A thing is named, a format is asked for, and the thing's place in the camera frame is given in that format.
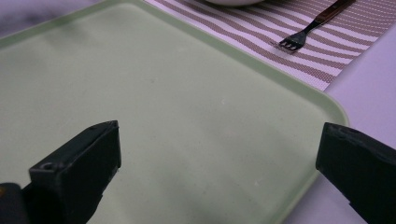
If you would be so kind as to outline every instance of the black object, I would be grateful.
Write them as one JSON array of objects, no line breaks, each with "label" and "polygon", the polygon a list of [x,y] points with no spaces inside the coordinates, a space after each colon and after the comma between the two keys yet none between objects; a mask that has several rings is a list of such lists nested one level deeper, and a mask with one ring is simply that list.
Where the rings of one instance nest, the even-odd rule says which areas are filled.
[{"label": "black object", "polygon": [[356,130],[325,123],[317,169],[368,223],[396,223],[396,151]]},{"label": "black object", "polygon": [[86,223],[119,168],[117,121],[91,126],[30,168],[23,190],[0,185],[0,223]]}]

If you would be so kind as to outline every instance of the striped placemat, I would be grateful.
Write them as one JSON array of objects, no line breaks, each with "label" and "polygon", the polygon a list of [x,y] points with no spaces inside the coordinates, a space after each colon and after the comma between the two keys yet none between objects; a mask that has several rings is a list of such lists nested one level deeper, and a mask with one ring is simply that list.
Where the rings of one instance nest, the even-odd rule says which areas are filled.
[{"label": "striped placemat", "polygon": [[322,91],[396,21],[396,0],[357,0],[289,54],[274,44],[311,22],[335,0],[266,0],[229,8],[204,0],[146,0]]}]

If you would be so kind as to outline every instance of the fork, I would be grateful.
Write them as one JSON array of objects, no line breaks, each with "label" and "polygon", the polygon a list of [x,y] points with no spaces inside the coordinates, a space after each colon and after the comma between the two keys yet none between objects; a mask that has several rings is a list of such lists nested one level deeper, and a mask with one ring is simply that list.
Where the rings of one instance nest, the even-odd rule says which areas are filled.
[{"label": "fork", "polygon": [[355,1],[356,0],[336,1],[331,6],[322,11],[320,14],[318,14],[315,19],[308,26],[305,27],[305,29],[303,29],[299,33],[286,37],[284,40],[280,41],[278,45],[282,49],[287,49],[289,51],[296,51],[302,48],[305,44],[306,36],[309,34],[309,32],[331,20],[334,16],[336,16],[345,8],[349,7]]}]

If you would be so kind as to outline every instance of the brown fork handle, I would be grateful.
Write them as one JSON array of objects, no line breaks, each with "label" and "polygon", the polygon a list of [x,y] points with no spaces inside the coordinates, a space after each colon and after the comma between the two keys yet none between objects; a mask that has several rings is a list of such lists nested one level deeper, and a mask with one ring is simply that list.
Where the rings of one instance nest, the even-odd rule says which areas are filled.
[{"label": "brown fork handle", "polygon": [[315,17],[315,21],[319,22],[320,24],[323,24],[331,20],[334,16],[336,16],[342,10],[349,7],[349,5],[351,5],[355,1],[356,0],[338,0],[331,6],[326,8],[324,11],[322,11],[320,14],[318,14]]}]

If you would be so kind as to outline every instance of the purple table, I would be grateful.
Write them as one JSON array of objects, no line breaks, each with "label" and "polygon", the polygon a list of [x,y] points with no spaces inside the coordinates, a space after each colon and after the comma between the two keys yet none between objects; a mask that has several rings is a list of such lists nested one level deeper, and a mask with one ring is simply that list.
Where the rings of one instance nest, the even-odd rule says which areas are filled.
[{"label": "purple table", "polygon": [[[3,0],[0,36],[70,13],[99,0]],[[396,26],[353,61],[326,90],[345,109],[352,128],[396,148]],[[365,223],[322,175],[285,223]]]}]

